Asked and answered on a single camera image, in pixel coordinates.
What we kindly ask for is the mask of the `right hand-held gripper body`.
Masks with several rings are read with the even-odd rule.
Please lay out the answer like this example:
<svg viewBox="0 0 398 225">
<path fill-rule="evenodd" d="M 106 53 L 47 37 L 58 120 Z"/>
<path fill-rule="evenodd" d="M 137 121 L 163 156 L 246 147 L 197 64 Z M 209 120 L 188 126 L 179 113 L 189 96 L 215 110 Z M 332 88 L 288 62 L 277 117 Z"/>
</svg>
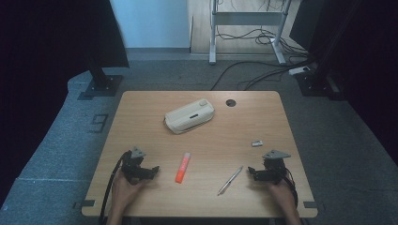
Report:
<svg viewBox="0 0 398 225">
<path fill-rule="evenodd" d="M 278 150 L 271 150 L 263 155 L 263 165 L 266 168 L 263 174 L 265 181 L 272 181 L 274 184 L 279 184 L 282 180 L 289 182 L 286 177 L 288 169 L 283 161 L 285 158 L 290 158 L 290 155 Z"/>
</svg>

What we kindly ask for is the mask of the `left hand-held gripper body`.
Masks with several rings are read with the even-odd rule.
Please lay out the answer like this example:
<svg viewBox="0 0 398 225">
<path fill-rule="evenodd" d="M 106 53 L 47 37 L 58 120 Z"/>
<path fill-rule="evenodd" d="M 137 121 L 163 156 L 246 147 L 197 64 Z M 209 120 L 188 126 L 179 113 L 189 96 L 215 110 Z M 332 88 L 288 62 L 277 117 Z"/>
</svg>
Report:
<svg viewBox="0 0 398 225">
<path fill-rule="evenodd" d="M 145 153 L 136 146 L 134 146 L 132 150 L 128 150 L 122 156 L 121 171 L 132 185 L 137 184 L 139 181 L 136 173 L 141 169 L 141 163 L 144 157 Z"/>
</svg>

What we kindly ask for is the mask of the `silver pen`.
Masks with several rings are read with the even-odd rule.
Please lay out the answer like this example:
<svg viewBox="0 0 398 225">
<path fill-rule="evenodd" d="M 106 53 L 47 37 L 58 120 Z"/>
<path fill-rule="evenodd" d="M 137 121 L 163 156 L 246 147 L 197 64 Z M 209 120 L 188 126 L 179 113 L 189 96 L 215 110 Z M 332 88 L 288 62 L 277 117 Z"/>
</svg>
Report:
<svg viewBox="0 0 398 225">
<path fill-rule="evenodd" d="M 219 189 L 217 196 L 223 195 L 223 193 L 228 189 L 228 187 L 237 178 L 237 176 L 242 172 L 242 170 L 243 170 L 243 166 L 240 166 L 239 168 L 237 168 L 237 170 L 228 178 L 228 180 Z"/>
</svg>

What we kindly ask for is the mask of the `beige pencil case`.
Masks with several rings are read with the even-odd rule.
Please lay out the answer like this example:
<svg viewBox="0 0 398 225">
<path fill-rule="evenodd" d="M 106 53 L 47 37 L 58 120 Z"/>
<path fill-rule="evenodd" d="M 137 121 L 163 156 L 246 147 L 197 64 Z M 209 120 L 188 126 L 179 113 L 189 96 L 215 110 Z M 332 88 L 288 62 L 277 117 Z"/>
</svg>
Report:
<svg viewBox="0 0 398 225">
<path fill-rule="evenodd" d="M 213 105 L 205 98 L 168 112 L 164 124 L 175 134 L 198 128 L 210 121 L 215 114 Z"/>
</svg>

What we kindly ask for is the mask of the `person's right hand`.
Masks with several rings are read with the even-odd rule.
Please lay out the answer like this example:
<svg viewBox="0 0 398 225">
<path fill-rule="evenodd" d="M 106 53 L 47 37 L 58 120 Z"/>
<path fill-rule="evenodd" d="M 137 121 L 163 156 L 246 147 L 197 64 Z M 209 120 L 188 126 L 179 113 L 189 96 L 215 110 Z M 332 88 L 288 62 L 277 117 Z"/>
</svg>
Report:
<svg viewBox="0 0 398 225">
<path fill-rule="evenodd" d="M 268 184 L 268 191 L 285 215 L 293 215 L 297 212 L 294 196 L 285 181 L 279 184 Z"/>
</svg>

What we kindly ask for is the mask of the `person's left hand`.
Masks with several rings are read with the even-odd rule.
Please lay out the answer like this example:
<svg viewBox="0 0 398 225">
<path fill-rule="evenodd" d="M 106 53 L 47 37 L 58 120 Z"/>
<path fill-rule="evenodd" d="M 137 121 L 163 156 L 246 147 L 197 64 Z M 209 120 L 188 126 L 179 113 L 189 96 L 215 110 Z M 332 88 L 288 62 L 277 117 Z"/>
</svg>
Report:
<svg viewBox="0 0 398 225">
<path fill-rule="evenodd" d="M 112 205 L 109 216 L 121 218 L 125 209 L 138 196 L 139 191 L 147 184 L 147 181 L 138 181 L 132 185 L 125 175 L 118 171 L 112 187 Z"/>
</svg>

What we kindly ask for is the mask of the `orange highlighter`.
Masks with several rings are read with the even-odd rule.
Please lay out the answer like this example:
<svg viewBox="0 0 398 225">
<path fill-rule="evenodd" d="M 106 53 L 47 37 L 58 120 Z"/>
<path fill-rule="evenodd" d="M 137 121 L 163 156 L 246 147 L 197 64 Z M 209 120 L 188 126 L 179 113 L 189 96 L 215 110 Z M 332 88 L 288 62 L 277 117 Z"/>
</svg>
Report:
<svg viewBox="0 0 398 225">
<path fill-rule="evenodd" d="M 188 168 L 190 159 L 191 159 L 191 153 L 185 153 L 183 155 L 183 158 L 181 160 L 181 163 L 180 163 L 180 166 L 179 166 L 179 168 L 177 170 L 176 178 L 175 178 L 175 181 L 177 183 L 179 183 L 179 184 L 181 184 L 182 181 L 183 181 L 183 178 L 184 178 L 186 170 Z"/>
</svg>

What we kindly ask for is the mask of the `black stand base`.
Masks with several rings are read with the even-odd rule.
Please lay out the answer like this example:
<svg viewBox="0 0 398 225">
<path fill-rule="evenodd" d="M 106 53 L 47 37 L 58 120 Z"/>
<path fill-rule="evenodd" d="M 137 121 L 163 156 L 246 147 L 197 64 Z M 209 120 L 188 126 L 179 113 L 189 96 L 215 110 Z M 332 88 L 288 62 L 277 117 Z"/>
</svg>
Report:
<svg viewBox="0 0 398 225">
<path fill-rule="evenodd" d="M 301 94 L 305 97 L 327 97 L 344 100 L 344 89 L 339 73 L 330 71 L 326 76 L 303 72 L 295 76 Z"/>
<path fill-rule="evenodd" d="M 92 79 L 81 95 L 85 98 L 113 97 L 122 80 L 122 75 L 105 75 L 100 81 Z"/>
</svg>

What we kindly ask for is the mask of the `white power strip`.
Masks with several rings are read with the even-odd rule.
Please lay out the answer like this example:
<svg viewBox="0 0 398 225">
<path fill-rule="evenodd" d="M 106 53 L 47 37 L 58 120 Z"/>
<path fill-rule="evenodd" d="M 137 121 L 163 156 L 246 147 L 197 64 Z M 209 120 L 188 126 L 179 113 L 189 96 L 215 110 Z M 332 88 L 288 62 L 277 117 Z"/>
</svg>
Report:
<svg viewBox="0 0 398 225">
<path fill-rule="evenodd" d="M 293 76 L 293 75 L 300 74 L 300 73 L 303 73 L 303 72 L 308 72 L 310 70 L 311 69 L 309 67 L 295 67 L 295 68 L 289 69 L 288 70 L 288 74 Z"/>
</svg>

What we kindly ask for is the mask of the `black hanging panel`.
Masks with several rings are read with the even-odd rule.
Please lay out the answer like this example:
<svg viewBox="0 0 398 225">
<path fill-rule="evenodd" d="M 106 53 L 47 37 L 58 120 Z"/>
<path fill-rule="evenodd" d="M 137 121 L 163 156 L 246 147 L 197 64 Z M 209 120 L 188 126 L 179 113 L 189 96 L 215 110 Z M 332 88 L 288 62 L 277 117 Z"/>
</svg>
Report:
<svg viewBox="0 0 398 225">
<path fill-rule="evenodd" d="M 127 68 L 129 62 L 110 0 L 77 0 L 84 63 L 95 81 L 103 68 Z"/>
</svg>

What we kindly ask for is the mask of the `white metal desk frame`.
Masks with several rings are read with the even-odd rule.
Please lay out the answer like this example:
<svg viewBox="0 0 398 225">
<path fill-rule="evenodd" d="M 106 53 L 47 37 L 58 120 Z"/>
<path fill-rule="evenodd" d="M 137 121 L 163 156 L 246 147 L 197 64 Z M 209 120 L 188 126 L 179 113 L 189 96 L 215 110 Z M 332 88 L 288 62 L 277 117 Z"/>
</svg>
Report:
<svg viewBox="0 0 398 225">
<path fill-rule="evenodd" d="M 278 31 L 275 37 L 270 39 L 271 47 L 280 65 L 285 65 L 280 41 L 282 39 L 283 28 L 288 16 L 292 0 L 285 0 L 281 11 L 272 12 L 219 12 L 217 0 L 210 0 L 210 42 L 209 42 L 209 64 L 216 64 L 216 31 L 219 25 L 264 25 L 277 26 Z"/>
</svg>

